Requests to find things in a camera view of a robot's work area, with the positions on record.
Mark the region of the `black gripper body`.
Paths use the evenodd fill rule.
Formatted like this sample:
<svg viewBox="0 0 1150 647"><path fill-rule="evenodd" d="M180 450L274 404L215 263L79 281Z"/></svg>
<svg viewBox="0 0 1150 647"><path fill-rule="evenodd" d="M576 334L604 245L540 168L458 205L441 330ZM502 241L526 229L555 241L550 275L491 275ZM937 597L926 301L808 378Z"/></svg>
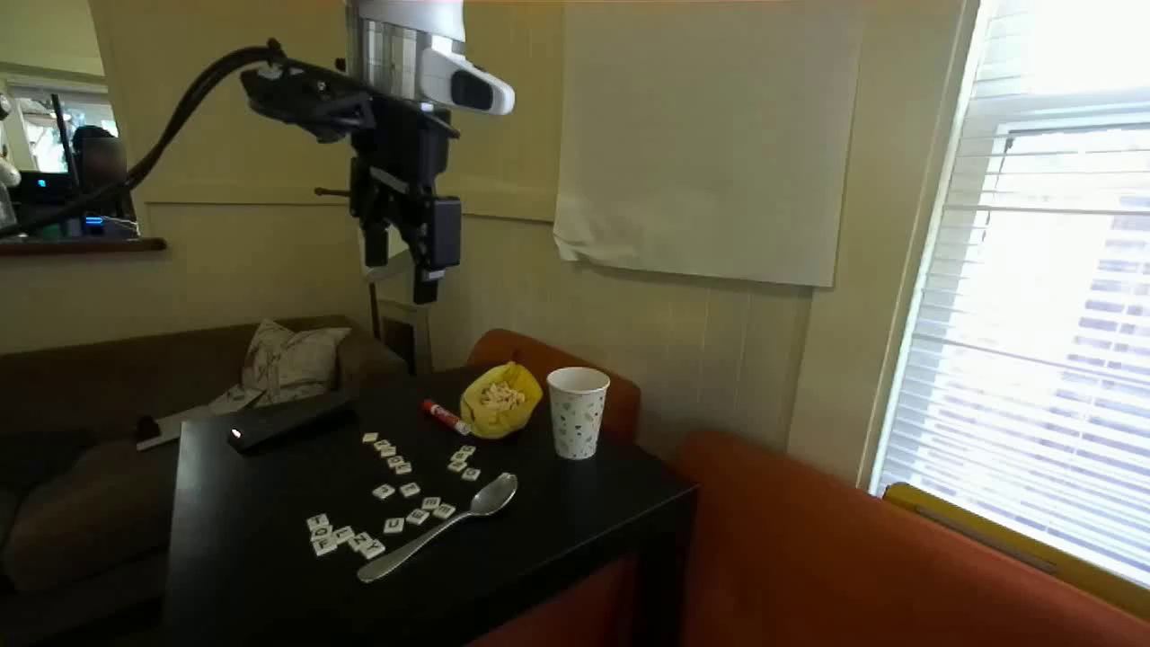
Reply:
<svg viewBox="0 0 1150 647"><path fill-rule="evenodd" d="M404 228L412 259L428 265L461 263L461 201L435 190L446 173L458 131L446 112L422 112L394 101L374 105L374 127L352 136L357 193L378 193Z"/></svg>

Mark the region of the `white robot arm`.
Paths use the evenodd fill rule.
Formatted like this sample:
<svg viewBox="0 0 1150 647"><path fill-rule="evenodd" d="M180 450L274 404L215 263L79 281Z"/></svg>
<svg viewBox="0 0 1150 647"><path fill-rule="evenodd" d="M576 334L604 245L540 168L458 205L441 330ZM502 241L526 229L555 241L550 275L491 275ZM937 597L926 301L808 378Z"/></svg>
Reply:
<svg viewBox="0 0 1150 647"><path fill-rule="evenodd" d="M389 263L389 229L412 259L412 301L435 301L461 263L461 201L440 193L451 112L509 116L508 80L469 57L465 0L344 0L352 80L374 89L374 123L352 136L352 217L372 265Z"/></svg>

